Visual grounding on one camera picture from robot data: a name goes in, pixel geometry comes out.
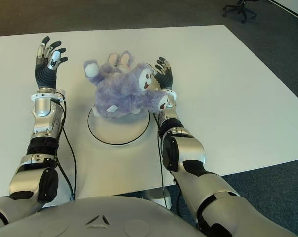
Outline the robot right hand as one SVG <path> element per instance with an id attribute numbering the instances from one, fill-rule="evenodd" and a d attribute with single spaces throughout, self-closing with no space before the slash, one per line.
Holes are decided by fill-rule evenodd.
<path id="1" fill-rule="evenodd" d="M 154 78 L 160 86 L 160 89 L 170 89 L 173 87 L 173 73 L 170 63 L 163 57 L 156 60 L 153 67 L 150 65 Z"/>

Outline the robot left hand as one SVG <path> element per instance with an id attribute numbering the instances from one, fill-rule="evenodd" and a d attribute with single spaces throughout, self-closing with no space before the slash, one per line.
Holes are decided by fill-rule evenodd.
<path id="1" fill-rule="evenodd" d="M 36 54 L 35 80 L 39 90 L 57 90 L 57 69 L 68 61 L 68 57 L 62 57 L 66 48 L 60 48 L 62 42 L 56 41 L 49 44 L 50 37 L 46 36 L 39 44 Z"/>

